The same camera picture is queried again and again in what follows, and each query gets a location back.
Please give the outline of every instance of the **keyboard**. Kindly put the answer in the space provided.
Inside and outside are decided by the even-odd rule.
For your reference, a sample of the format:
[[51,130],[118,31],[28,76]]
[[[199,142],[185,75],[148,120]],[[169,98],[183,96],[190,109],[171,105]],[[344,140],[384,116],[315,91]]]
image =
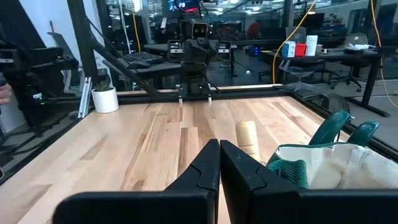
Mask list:
[[134,52],[128,55],[123,55],[127,62],[145,62],[150,65],[156,65],[164,62],[162,56],[153,55],[147,52]]

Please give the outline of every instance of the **yellow cable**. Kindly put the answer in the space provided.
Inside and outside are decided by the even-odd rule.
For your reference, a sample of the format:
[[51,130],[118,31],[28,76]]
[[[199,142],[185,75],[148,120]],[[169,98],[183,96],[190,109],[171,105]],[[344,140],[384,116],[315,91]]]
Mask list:
[[133,21],[133,24],[134,24],[134,31],[136,32],[138,52],[141,52],[141,44],[139,43],[139,37],[138,37],[138,31],[137,31],[137,22],[136,22],[136,14],[134,13],[134,9],[132,10],[132,21]]
[[[376,31],[377,42],[379,44],[379,47],[381,47],[381,39],[380,39],[379,29],[377,28],[377,24],[376,24],[376,15],[375,15],[375,12],[374,12],[374,3],[373,3],[373,0],[370,0],[370,2],[371,2],[373,26],[374,26],[374,30]],[[391,104],[394,105],[396,108],[398,108],[398,105],[396,105],[393,102],[393,100],[391,99],[390,95],[388,94],[386,80],[384,79],[382,66],[383,66],[383,61],[380,60],[380,75],[381,75],[381,80],[383,82],[384,91],[386,92],[387,98],[391,102]]]
[[306,16],[308,15],[308,13],[311,11],[312,7],[315,5],[316,0],[313,0],[310,8],[308,9],[308,11],[305,13],[305,15],[303,16],[303,18],[301,19],[301,21],[298,23],[297,27],[293,30],[293,32],[283,41],[283,43],[279,46],[279,48],[276,50],[275,56],[274,56],[274,60],[272,61],[272,83],[276,84],[275,81],[275,62],[276,62],[276,58],[279,54],[280,49],[283,47],[283,45],[286,43],[286,41],[288,41],[293,35],[294,33],[296,33],[297,29],[301,26],[301,24],[303,23],[304,19],[306,18]]

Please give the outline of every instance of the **red box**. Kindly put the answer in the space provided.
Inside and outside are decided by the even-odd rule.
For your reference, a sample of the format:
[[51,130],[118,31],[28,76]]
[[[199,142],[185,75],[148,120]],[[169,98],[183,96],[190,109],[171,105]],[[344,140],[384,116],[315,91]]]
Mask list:
[[296,48],[294,50],[294,57],[304,57],[306,48],[307,48],[306,44],[296,44]]

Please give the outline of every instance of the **green cloth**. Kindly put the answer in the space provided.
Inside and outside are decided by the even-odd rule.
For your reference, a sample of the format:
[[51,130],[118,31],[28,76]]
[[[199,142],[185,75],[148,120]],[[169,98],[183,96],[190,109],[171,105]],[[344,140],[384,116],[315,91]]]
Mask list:
[[267,168],[296,186],[308,189],[307,166],[303,160],[286,161],[276,159],[268,163]]

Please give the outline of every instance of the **white flower pot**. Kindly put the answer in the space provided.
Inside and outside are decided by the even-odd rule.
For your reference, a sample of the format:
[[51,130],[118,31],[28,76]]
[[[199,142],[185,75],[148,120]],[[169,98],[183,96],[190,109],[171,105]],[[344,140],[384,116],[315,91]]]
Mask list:
[[92,90],[95,110],[98,113],[110,113],[119,108],[118,96],[115,87],[108,91]]

